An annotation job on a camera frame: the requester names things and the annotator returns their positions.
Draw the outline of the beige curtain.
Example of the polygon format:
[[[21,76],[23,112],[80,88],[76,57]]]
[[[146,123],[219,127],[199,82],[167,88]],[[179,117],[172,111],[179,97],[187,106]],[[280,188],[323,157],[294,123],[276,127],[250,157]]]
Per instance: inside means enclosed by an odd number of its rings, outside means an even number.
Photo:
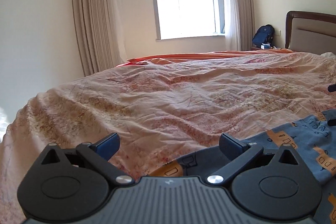
[[[85,76],[124,63],[121,0],[72,0],[72,6]]]
[[[224,0],[224,20],[227,49],[249,51],[255,34],[253,0]]]

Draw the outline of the blue patterned pants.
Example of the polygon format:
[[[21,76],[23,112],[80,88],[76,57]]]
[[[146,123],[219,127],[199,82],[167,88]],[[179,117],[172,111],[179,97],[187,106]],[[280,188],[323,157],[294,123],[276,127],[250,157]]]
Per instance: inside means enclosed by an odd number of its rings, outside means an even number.
[[[335,126],[327,125],[334,118],[331,109],[241,140],[264,152],[225,185],[206,183],[230,162],[219,145],[181,156],[153,176],[203,183],[173,195],[173,217],[190,204],[203,223],[335,223]]]

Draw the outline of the beige right curtain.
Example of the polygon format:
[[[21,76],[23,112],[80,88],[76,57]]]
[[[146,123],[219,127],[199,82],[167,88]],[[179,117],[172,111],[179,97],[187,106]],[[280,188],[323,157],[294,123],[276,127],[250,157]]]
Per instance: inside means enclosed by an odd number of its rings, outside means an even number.
[[[224,0],[224,20],[227,49],[249,51],[255,34],[253,0]]]

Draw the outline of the wooden nightstand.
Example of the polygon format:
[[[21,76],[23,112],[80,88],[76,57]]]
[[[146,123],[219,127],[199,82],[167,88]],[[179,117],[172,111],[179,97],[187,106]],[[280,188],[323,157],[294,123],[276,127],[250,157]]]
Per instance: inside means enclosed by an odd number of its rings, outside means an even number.
[[[270,48],[266,48],[266,50],[276,50],[276,47],[270,47]],[[261,47],[257,47],[257,46],[252,46],[251,47],[251,51],[260,51],[260,50],[264,50],[264,48]]]

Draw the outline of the pink floral duvet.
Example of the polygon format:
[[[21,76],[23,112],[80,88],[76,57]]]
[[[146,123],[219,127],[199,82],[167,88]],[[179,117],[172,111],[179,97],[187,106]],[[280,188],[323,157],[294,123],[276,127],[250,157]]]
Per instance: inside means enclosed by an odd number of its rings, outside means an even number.
[[[17,188],[49,143],[72,148],[116,132],[111,162],[138,178],[177,157],[335,108],[335,60],[304,52],[135,60],[37,94],[1,143],[1,223],[24,215]]]

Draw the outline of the white pillow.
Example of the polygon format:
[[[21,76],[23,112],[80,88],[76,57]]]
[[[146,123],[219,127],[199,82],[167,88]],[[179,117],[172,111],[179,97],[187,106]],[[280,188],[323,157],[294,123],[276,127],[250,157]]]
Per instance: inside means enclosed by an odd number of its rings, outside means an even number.
[[[321,56],[326,57],[326,58],[330,58],[330,59],[335,59],[336,58],[336,55],[332,52],[323,53],[323,54],[321,54]]]

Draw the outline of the brown padded headboard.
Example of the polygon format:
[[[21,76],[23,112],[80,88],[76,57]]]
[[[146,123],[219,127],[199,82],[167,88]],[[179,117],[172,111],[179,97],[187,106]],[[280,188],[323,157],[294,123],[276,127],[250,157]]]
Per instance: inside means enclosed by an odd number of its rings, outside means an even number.
[[[286,15],[285,47],[295,52],[335,54],[335,15],[289,11]]]

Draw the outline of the beige left curtain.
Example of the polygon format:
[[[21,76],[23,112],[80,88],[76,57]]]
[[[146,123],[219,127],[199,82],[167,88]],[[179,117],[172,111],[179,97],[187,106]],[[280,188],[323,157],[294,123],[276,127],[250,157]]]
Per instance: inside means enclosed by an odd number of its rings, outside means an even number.
[[[121,0],[72,0],[72,6],[85,76],[124,63]]]

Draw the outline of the orange bed sheet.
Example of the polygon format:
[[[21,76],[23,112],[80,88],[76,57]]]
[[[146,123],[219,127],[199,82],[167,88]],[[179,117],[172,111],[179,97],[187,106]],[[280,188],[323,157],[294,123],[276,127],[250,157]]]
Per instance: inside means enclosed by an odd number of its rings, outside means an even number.
[[[128,65],[146,65],[147,63],[167,65],[175,63],[184,63],[195,60],[198,61],[198,60],[211,60],[211,59],[229,59],[234,57],[243,57],[256,54],[277,54],[277,53],[287,54],[287,53],[293,53],[293,51],[283,48],[277,50],[218,51],[218,52],[205,52],[205,53],[175,53],[164,55],[151,55],[151,56],[128,59],[127,62],[117,65],[117,67],[125,67]]]

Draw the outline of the blue backpack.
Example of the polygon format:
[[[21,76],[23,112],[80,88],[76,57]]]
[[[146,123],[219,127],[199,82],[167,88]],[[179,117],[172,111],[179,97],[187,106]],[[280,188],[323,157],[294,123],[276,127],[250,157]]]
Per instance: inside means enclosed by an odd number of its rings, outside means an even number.
[[[272,25],[267,24],[261,26],[252,39],[252,44],[257,47],[261,47],[262,44],[272,44],[274,37],[274,28]]]

